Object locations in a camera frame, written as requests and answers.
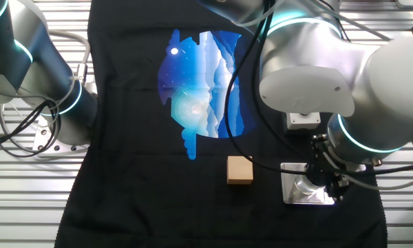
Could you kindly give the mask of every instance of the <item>black cable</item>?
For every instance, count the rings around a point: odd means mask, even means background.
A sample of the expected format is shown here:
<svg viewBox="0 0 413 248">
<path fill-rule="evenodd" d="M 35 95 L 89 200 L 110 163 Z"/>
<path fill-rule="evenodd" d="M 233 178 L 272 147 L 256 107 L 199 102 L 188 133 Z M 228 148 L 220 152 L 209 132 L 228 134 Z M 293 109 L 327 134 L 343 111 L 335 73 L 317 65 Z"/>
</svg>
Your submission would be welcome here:
<svg viewBox="0 0 413 248">
<path fill-rule="evenodd" d="M 53 108 L 53 107 L 50 107 L 49 110 L 50 110 L 50 113 L 51 113 L 51 115 L 52 115 L 52 119 L 54 119 L 55 116 L 56 116 L 57 114 L 59 114 L 59 113 L 54 112 L 55 108 Z M 51 136 L 50 136 L 49 140 L 47 141 L 46 145 L 44 145 L 44 146 L 43 146 L 40 150 L 38 150 L 38 151 L 32 151 L 32 152 L 26 151 L 26 152 L 29 152 L 29 153 L 30 153 L 30 154 L 28 154 L 28 155 L 14 154 L 14 153 L 11 152 L 10 150 L 8 150 L 8 148 L 4 147 L 2 144 L 0 144 L 0 148 L 1 148 L 4 152 L 6 152 L 7 154 L 9 154 L 9 155 L 11 155 L 11 156 L 14 156 L 14 157 L 17 157 L 17 158 L 30 158 L 30 157 L 33 157 L 33 156 L 37 156 L 37 155 L 39 155 L 39 154 L 47 151 L 49 148 L 51 148 L 51 146 L 53 146 L 53 144 L 55 144 L 55 141 L 56 141 L 56 139 L 57 139 L 57 137 L 58 137 L 58 133 L 59 133 L 59 131 L 60 131 L 60 128 L 61 128 L 61 117 L 58 116 L 58 118 L 57 118 L 57 119 L 55 120 L 55 122 L 53 122 L 53 124 L 52 124 Z M 17 145 L 17 144 L 15 143 L 15 141 L 12 140 L 11 138 L 10 138 L 10 141 L 11 141 L 12 143 L 14 143 L 15 145 Z"/>
<path fill-rule="evenodd" d="M 376 175 L 391 174 L 395 172 L 407 172 L 407 171 L 413 170 L 413 165 L 398 167 L 394 169 L 380 169 L 378 171 L 372 171 L 372 172 L 369 172 L 369 171 L 348 172 L 342 169 L 335 169 L 332 166 L 325 166 L 324 168 L 322 168 L 322 170 L 325 172 L 338 173 L 338 174 L 343 174 L 343 175 L 348 175 L 348 176 L 376 176 Z"/>
<path fill-rule="evenodd" d="M 235 142 L 235 139 L 234 139 L 233 134 L 231 132 L 231 127 L 229 125 L 229 115 L 228 115 L 229 99 L 230 99 L 230 95 L 231 95 L 231 90 L 233 88 L 234 82 L 235 82 L 240 70 L 242 69 L 242 66 L 243 66 L 245 60 L 249 56 L 249 53 L 252 50 L 253 46 L 255 45 L 255 42 L 257 42 L 257 38 L 260 35 L 261 29 L 262 29 L 263 26 L 264 26 L 264 21 L 259 24 L 257 32 L 255 33 L 255 36 L 254 36 L 253 40 L 251 41 L 251 44 L 249 45 L 248 50 L 246 51 L 245 55 L 243 56 L 243 59 L 242 59 L 240 65 L 237 67 L 236 71 L 234 71 L 233 77 L 231 78 L 231 81 L 228 85 L 228 89 L 226 91 L 226 97 L 225 97 L 225 106 L 224 106 L 224 120 L 225 120 L 226 132 L 228 133 L 229 139 L 232 142 L 232 144 L 234 145 L 234 147 L 236 148 L 236 150 L 243 157 L 245 157 L 247 160 L 249 160 L 253 164 L 255 164 L 259 167 L 263 167 L 265 169 L 269 169 L 271 171 L 275 171 L 275 172 L 281 172 L 281 173 L 287 173 L 287 174 L 307 175 L 307 174 L 309 174 L 309 172 L 296 172 L 296 171 L 289 171 L 289 170 L 285 170 L 285 169 L 277 169 L 277 168 L 274 168 L 274 167 L 270 167 L 268 165 L 263 165 L 261 163 L 255 162 L 251 157 L 249 157 L 248 155 L 246 155 L 243 152 L 243 150 Z M 266 33 L 266 36 L 267 36 L 267 32 L 268 32 L 268 28 L 266 28 L 265 31 L 264 31 L 264 34 Z M 383 169 L 383 170 L 373 171 L 373 172 L 370 172 L 370 171 L 366 171 L 366 172 L 348 172 L 348 171 L 341 170 L 341 169 L 335 169 L 331 166 L 325 166 L 322 169 L 325 173 L 343 174 L 343 175 L 349 175 L 349 176 L 375 176 L 375 175 L 390 174 L 390 173 L 395 173 L 395 172 L 404 172 L 404 171 L 408 171 L 408 170 L 413 170 L 413 165 L 400 167 L 400 168 L 395 168 L 395 169 Z"/>
<path fill-rule="evenodd" d="M 328 2 L 326 2 L 324 0 L 318 0 L 318 1 L 320 1 L 324 5 L 328 6 L 332 11 L 335 11 L 335 9 Z M 352 41 L 349 39 L 349 36 L 347 36 L 346 30 L 344 29 L 343 24 L 341 23 L 341 21 L 336 17 L 335 17 L 335 19 L 337 20 L 337 22 L 339 24 L 339 27 L 341 28 L 341 31 L 342 31 L 341 38 L 344 39 L 344 37 L 343 37 L 343 33 L 344 33 L 344 36 L 345 36 L 346 40 L 352 43 Z"/>
<path fill-rule="evenodd" d="M 3 110 L 1 109 L 1 107 L 0 107 L 0 126 L 1 126 L 1 129 L 3 130 L 3 133 L 4 133 L 5 135 L 9 134 L 9 131 L 8 131 L 8 129 L 7 129 L 7 126 L 6 126 L 6 120 L 5 120 L 5 117 L 4 117 L 4 115 L 3 115 Z M 16 147 L 22 149 L 23 151 L 26 151 L 26 152 L 35 152 L 35 151 L 32 150 L 32 149 L 26 149 L 26 148 L 24 148 L 21 144 L 19 144 L 18 142 L 16 142 L 13 138 L 10 138 L 9 141 L 10 141 L 11 143 L 13 143 Z M 0 147 L 1 147 L 3 150 L 6 150 L 6 148 L 5 148 L 4 146 L 0 145 Z"/>
<path fill-rule="evenodd" d="M 270 23 L 272 21 L 272 17 L 273 17 L 273 15 L 271 15 L 268 18 L 268 21 L 267 21 L 268 23 Z M 254 34 L 253 40 L 251 41 L 250 45 L 248 46 L 248 50 L 245 52 L 244 56 L 242 57 L 242 61 L 240 62 L 240 64 L 235 69 L 235 71 L 233 73 L 233 77 L 231 78 L 231 81 L 229 82 L 228 89 L 226 90 L 225 108 L 224 108 L 224 120 L 225 120 L 226 132 L 228 133 L 229 140 L 234 145 L 234 148 L 243 157 L 245 157 L 247 160 L 252 162 L 254 165 L 259 166 L 259 167 L 263 167 L 265 169 L 269 169 L 269 170 L 275 171 L 275 172 L 283 172 L 283 173 L 297 174 L 297 175 L 306 175 L 307 174 L 306 172 L 295 172 L 295 171 L 288 171 L 288 170 L 285 170 L 285 169 L 277 169 L 277 168 L 274 168 L 274 167 L 271 167 L 271 166 L 268 166 L 268 165 L 263 165 L 261 163 L 255 162 L 250 156 L 248 156 L 247 154 L 245 154 L 245 152 L 243 152 L 242 148 L 239 147 L 239 145 L 237 144 L 237 142 L 234 139 L 233 133 L 231 132 L 231 127 L 229 125 L 228 110 L 229 110 L 229 98 L 230 98 L 230 95 L 231 95 L 231 90 L 233 88 L 234 82 L 235 82 L 240 70 L 243 68 L 245 60 L 248 58 L 249 54 L 251 53 L 251 50 L 253 49 L 255 43 L 257 43 L 258 37 L 259 37 L 260 33 L 262 32 L 263 27 L 265 26 L 264 23 L 265 23 L 265 20 L 261 21 L 260 24 L 258 25 L 257 31 Z M 269 26 L 266 25 L 263 35 L 267 36 L 268 31 L 269 31 Z"/>
<path fill-rule="evenodd" d="M 43 108 L 48 106 L 49 102 L 45 101 L 40 104 L 38 107 L 34 109 L 21 123 L 17 126 L 17 128 L 8 135 L 0 136 L 0 144 L 8 141 L 13 136 L 21 133 L 24 129 L 28 128 L 33 122 L 35 122 L 36 118 L 41 114 Z"/>
<path fill-rule="evenodd" d="M 269 132 L 280 142 L 282 142 L 283 144 L 285 144 L 285 146 L 287 146 L 289 149 L 293 150 L 295 153 L 299 154 L 300 156 L 303 156 L 304 158 L 308 157 L 307 155 L 305 155 L 305 153 L 303 153 L 302 151 L 300 151 L 299 149 L 297 149 L 296 147 L 294 147 L 292 144 L 290 144 L 284 137 L 280 136 L 272 127 L 272 125 L 268 122 L 268 120 L 266 119 L 266 117 L 263 115 L 262 109 L 260 108 L 259 102 L 257 100 L 257 71 L 260 68 L 260 60 L 259 58 L 262 55 L 263 52 L 263 47 L 264 44 L 266 42 L 266 38 L 268 36 L 268 32 L 267 30 L 269 30 L 269 27 L 271 26 L 271 21 L 272 21 L 272 15 L 268 18 L 268 21 L 266 23 L 266 29 L 265 32 L 262 35 L 262 38 L 260 39 L 260 46 L 258 48 L 257 54 L 256 54 L 256 62 L 253 65 L 253 71 L 252 71 L 252 77 L 251 77 L 251 91 L 252 91 L 252 96 L 253 96 L 253 103 L 255 106 L 255 111 L 257 112 L 257 115 L 259 116 L 259 118 L 262 120 L 263 124 L 268 128 Z"/>
</svg>

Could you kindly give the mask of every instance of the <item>graphic print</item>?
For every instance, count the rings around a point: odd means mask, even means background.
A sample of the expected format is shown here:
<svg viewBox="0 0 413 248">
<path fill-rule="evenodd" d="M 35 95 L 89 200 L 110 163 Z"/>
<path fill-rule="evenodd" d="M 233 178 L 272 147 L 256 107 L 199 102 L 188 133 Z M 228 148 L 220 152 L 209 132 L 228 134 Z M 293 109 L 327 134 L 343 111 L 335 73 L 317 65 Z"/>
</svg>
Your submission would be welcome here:
<svg viewBox="0 0 413 248">
<path fill-rule="evenodd" d="M 203 32 L 197 44 L 192 37 L 181 41 L 179 30 L 174 30 L 169 41 L 158 74 L 159 94 L 162 104 L 171 99 L 171 117 L 184 128 L 190 159 L 196 158 L 196 135 L 228 138 L 224 102 L 240 37 L 225 31 Z M 229 123 L 233 136 L 244 132 L 238 78 L 231 92 Z"/>
</svg>

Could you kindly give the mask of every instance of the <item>black t-shirt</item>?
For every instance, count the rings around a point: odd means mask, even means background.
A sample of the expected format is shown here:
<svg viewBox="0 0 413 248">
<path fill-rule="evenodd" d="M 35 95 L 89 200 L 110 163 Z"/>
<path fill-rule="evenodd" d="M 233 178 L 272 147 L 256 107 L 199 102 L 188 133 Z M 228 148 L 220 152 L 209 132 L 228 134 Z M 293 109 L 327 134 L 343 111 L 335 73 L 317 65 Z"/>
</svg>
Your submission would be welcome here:
<svg viewBox="0 0 413 248">
<path fill-rule="evenodd" d="M 194 0 L 92 1 L 98 118 L 56 247 L 386 247 L 378 192 L 352 186 L 335 206 L 285 205 L 281 175 L 256 166 L 252 185 L 226 184 L 227 156 L 239 154 L 224 91 L 251 38 Z M 255 60 L 232 91 L 235 139 L 269 166 L 304 162 L 254 111 Z M 282 114 L 261 105 L 280 132 Z M 310 153 L 309 136 L 288 139 Z"/>
</svg>

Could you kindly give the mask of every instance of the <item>robotic arm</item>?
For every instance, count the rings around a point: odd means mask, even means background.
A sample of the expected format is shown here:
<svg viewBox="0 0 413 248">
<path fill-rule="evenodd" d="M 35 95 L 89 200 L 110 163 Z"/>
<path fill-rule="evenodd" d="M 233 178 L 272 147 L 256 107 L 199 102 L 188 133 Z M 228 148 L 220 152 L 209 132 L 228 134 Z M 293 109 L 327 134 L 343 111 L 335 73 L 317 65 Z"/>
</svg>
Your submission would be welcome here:
<svg viewBox="0 0 413 248">
<path fill-rule="evenodd" d="M 263 15 L 263 0 L 198 1 L 252 32 L 253 20 Z M 327 3 L 339 11 L 338 0 Z M 356 171 L 362 163 L 379 165 L 413 140 L 413 37 L 382 47 L 348 43 L 318 0 L 277 0 L 273 8 L 260 57 L 260 96 L 282 112 L 334 113 L 327 133 L 314 138 L 315 158 Z M 314 183 L 309 177 L 295 181 L 310 192 Z"/>
<path fill-rule="evenodd" d="M 11 101 L 10 96 L 23 97 L 31 107 L 43 99 L 24 96 L 63 99 L 58 139 L 68 145 L 83 145 L 90 142 L 98 103 L 81 82 L 74 83 L 76 80 L 51 42 L 47 21 L 33 1 L 0 0 L 0 104 Z"/>
</svg>

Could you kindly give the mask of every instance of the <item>silver metal plate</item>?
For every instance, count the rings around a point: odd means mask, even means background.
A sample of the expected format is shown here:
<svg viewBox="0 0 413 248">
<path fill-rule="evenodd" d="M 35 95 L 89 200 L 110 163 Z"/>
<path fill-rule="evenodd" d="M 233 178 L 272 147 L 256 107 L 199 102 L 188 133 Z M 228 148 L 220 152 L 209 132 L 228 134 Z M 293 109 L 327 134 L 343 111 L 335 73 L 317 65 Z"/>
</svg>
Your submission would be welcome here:
<svg viewBox="0 0 413 248">
<path fill-rule="evenodd" d="M 46 145 L 49 141 L 51 132 L 47 127 L 49 124 L 44 118 L 39 118 L 39 124 L 36 129 L 34 147 L 33 150 L 38 150 L 40 147 Z M 60 141 L 55 141 L 46 152 L 43 152 L 41 156 L 64 156 L 69 153 L 86 152 L 89 145 L 66 145 Z"/>
<path fill-rule="evenodd" d="M 282 163 L 282 169 L 296 172 L 305 171 L 305 163 Z M 286 204 L 304 205 L 334 205 L 334 200 L 328 196 L 324 188 L 310 192 L 304 192 L 297 186 L 297 182 L 302 180 L 301 175 L 282 173 L 283 200 Z"/>
<path fill-rule="evenodd" d="M 400 8 L 413 8 L 413 0 L 396 0 L 396 5 Z"/>
</svg>

